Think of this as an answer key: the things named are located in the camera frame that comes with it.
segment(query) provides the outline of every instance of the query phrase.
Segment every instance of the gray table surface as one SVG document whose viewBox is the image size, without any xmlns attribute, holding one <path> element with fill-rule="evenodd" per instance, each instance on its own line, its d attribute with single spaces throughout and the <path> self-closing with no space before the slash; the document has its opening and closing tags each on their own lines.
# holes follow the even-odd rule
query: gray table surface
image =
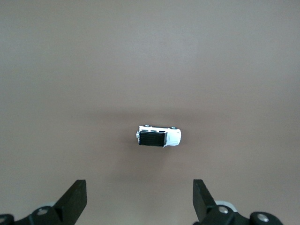
<svg viewBox="0 0 300 225">
<path fill-rule="evenodd" d="M 139 146 L 139 125 L 177 147 Z M 300 209 L 300 2 L 0 2 L 0 213 L 86 179 L 78 225 L 189 225 L 193 179 L 248 217 Z"/>
</svg>

